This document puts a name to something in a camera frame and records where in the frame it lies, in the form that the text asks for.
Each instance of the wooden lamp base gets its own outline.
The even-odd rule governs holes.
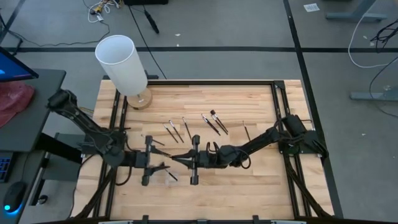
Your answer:
[[[128,96],[127,102],[135,110],[143,110],[152,103],[152,93],[148,88],[136,96]]]

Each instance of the monitor screen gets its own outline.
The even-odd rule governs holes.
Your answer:
[[[37,78],[38,75],[4,49],[0,49],[0,82]]]

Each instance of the wooden tabletop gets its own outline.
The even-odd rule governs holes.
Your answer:
[[[291,113],[301,119],[310,119],[300,80],[285,80],[285,84]],[[134,149],[144,150],[142,134],[152,135],[156,141],[165,144],[154,143],[158,149],[170,154],[186,153],[192,145],[182,117],[185,117],[191,135],[200,136],[201,150],[205,149],[207,142],[215,141],[219,146],[239,146],[248,142],[243,120],[252,139],[275,122],[271,88],[267,85],[157,85],[149,88],[153,102],[148,108],[142,111],[127,109],[125,127],[131,128],[127,134],[129,145]],[[101,82],[93,117],[101,126],[109,126],[115,91],[111,81]],[[116,125],[119,124],[123,97],[120,100]],[[228,135],[212,122],[221,133],[218,136],[202,120],[203,113],[212,121],[210,110],[217,112],[229,131]],[[170,119],[185,143],[174,133],[169,125]],[[179,143],[172,139],[163,123]],[[312,128],[310,121],[305,125],[308,129]],[[302,154],[300,157],[308,190],[325,211],[333,213],[320,159],[315,154]],[[133,169],[130,181],[115,189],[111,219],[140,220],[143,215],[149,215],[151,220],[249,220],[253,215],[259,215],[260,219],[293,218],[284,161],[277,145],[271,144],[257,151],[252,154],[251,160],[249,169],[199,169],[199,185],[192,186],[190,170],[166,157],[152,154],[151,164],[165,162],[171,167],[169,171],[177,176],[178,182],[166,171],[160,171],[150,178],[147,187],[143,187],[143,170]],[[101,161],[99,156],[95,156],[81,168],[72,216],[82,210],[96,190]],[[123,182],[127,175],[128,168],[120,167],[117,182]],[[298,188],[296,194],[300,214],[304,215]]]

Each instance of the power cord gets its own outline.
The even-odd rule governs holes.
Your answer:
[[[21,181],[24,180],[25,166],[26,166],[26,162],[29,160],[30,154],[31,154],[31,152],[28,152],[27,155],[26,155],[24,166],[22,167]]]
[[[113,3],[109,2],[109,1],[105,2],[105,0],[101,0],[99,3],[96,3],[96,4],[94,4],[94,5],[90,6],[90,7],[88,7],[88,14],[87,14],[87,20],[88,20],[88,22],[90,22],[90,23],[95,23],[95,22],[100,22],[100,21],[103,20],[101,14],[99,14],[99,13],[95,12],[94,10],[92,10],[93,7],[95,7],[95,6],[97,6],[97,5],[102,5],[102,7],[104,8],[105,12],[109,14],[109,13],[111,12],[111,8],[109,8],[109,6],[115,6],[116,4],[117,4],[117,3],[113,4]],[[91,21],[91,20],[90,20],[90,15],[97,16],[98,19],[95,20],[95,21]]]
[[[125,180],[125,181],[123,181],[123,182],[121,182],[120,184],[118,184],[118,183],[115,183],[115,185],[116,185],[116,186],[123,186],[124,184],[126,184],[127,182],[129,182],[129,180],[130,180],[130,177],[131,177],[131,171],[132,171],[132,167],[130,166],[129,168],[130,168],[130,169],[129,169],[129,174],[127,175],[127,178],[126,178],[126,180]]]
[[[81,170],[81,168],[83,167],[83,165],[84,165],[87,161],[89,161],[93,156],[95,156],[95,155],[94,155],[94,154],[93,154],[93,155],[90,155],[89,157],[87,157],[87,159],[85,159],[85,160],[81,163],[80,168],[79,168],[79,171],[77,172],[77,177],[78,177],[78,178],[79,178],[79,175],[80,175],[80,170]],[[75,186],[75,188],[73,189],[73,192],[72,192],[72,208],[70,209],[70,212],[69,212],[68,217],[70,217],[70,216],[72,215],[73,208],[75,207],[75,192],[76,192],[76,188],[77,188],[77,183],[76,183],[76,186]]]
[[[376,80],[376,78],[377,78],[389,65],[391,65],[392,63],[394,63],[396,60],[398,60],[398,56],[397,56],[396,58],[394,58],[394,59],[393,59],[390,63],[388,63],[386,66],[384,66],[384,68],[382,68],[382,69],[373,77],[372,81],[371,81],[370,84],[369,84],[369,94],[371,95],[371,98],[372,98],[372,99],[374,99],[374,98],[373,98],[373,95],[372,95],[372,84],[373,84],[373,82]],[[383,110],[382,108],[380,108],[379,105],[377,105],[376,103],[375,103],[374,105],[375,105],[376,108],[379,109],[379,111],[381,111],[382,113],[384,113],[384,114],[386,114],[386,115],[389,115],[389,116],[392,116],[392,117],[394,117],[394,118],[398,118],[398,115],[392,114],[392,113],[388,113],[387,111],[384,111],[384,110]]]
[[[351,61],[354,63],[354,65],[358,66],[359,68],[376,68],[376,67],[381,67],[381,66],[386,66],[386,65],[388,65],[388,64],[383,64],[383,65],[363,66],[363,65],[357,64],[357,63],[354,61],[353,57],[351,56],[351,45],[353,44],[354,36],[355,36],[356,30],[358,29],[358,26],[359,26],[359,24],[362,22],[363,18],[365,18],[366,14],[373,8],[373,6],[374,6],[374,4],[362,15],[361,19],[359,20],[359,22],[357,23],[357,25],[356,25],[356,27],[355,27],[355,29],[354,29],[353,35],[351,36],[351,40],[350,40],[349,45],[348,45],[348,56],[349,56],[349,58],[351,59]]]
[[[8,30],[8,32],[10,32],[10,33],[12,33],[12,34],[18,36],[18,37],[21,38],[22,40],[24,40],[24,41],[26,41],[26,42],[29,42],[29,43],[31,43],[31,44],[34,44],[34,45],[36,45],[36,46],[38,46],[38,47],[45,47],[45,46],[53,46],[53,47],[56,47],[56,46],[59,46],[59,45],[92,44],[92,43],[98,43],[99,41],[101,41],[104,37],[106,37],[106,36],[111,32],[111,29],[110,29],[110,27],[109,27],[108,24],[106,24],[106,23],[103,22],[103,21],[100,21],[100,23],[106,25],[106,27],[108,28],[108,31],[107,31],[104,35],[102,35],[102,37],[101,37],[100,39],[98,39],[98,40],[92,40],[92,41],[88,41],[88,42],[72,42],[72,43],[57,43],[57,44],[38,44],[38,43],[35,43],[35,42],[31,41],[31,40],[26,39],[23,35],[20,35],[20,34],[18,34],[17,32],[14,32],[14,31],[11,31],[11,30]]]
[[[87,218],[90,212],[92,211],[92,208],[94,207],[94,204],[101,199],[102,194],[108,184],[110,179],[113,178],[116,175],[116,170],[111,168],[108,173],[105,176],[104,182],[101,183],[101,185],[97,188],[96,192],[94,193],[93,197],[90,199],[88,204],[83,208],[83,210],[73,217],[73,219],[80,219],[80,218]]]
[[[159,66],[159,64],[157,63],[155,57],[153,56],[152,52],[150,51],[150,48],[148,47],[148,44],[147,44],[147,42],[145,41],[144,35],[142,34],[142,32],[141,32],[141,30],[140,30],[140,28],[139,28],[138,22],[137,22],[136,18],[134,17],[134,14],[132,13],[132,10],[131,10],[131,7],[130,7],[130,6],[129,6],[129,10],[130,10],[130,13],[131,13],[132,18],[134,19],[134,22],[136,23],[136,26],[137,26],[137,28],[138,28],[138,31],[139,31],[141,37],[142,37],[142,40],[144,41],[145,46],[147,47],[148,52],[150,53],[150,56],[151,56],[152,59],[154,60],[154,62],[155,62],[155,64],[156,64],[157,68],[160,70],[160,72],[162,73],[163,77],[164,77],[165,79],[167,79],[167,77],[166,77],[166,75],[164,74],[163,70],[160,68],[160,66]]]
[[[395,22],[390,23],[389,25],[387,25],[387,26],[385,26],[384,28],[382,28],[381,30],[379,30],[379,32],[376,34],[376,36],[373,37],[373,39],[371,39],[371,41],[376,41],[376,52],[377,52],[377,53],[382,52],[382,50],[386,47],[388,41],[389,41],[393,36],[395,36],[395,35],[398,33],[398,27],[396,27],[395,29],[391,29],[391,28],[390,28],[391,26],[393,26],[393,25],[395,25],[395,24],[397,24],[397,23],[398,23],[398,19],[397,19]],[[391,33],[390,33],[389,35],[380,37],[380,35],[381,35],[385,30],[392,30],[392,31],[391,31]],[[379,42],[380,42],[381,44],[383,44],[383,46],[381,47],[381,49],[379,49],[379,47],[378,47]]]

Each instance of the computer mouse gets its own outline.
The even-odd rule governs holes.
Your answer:
[[[3,208],[6,212],[15,212],[24,199],[26,184],[22,181],[13,183],[4,196]]]

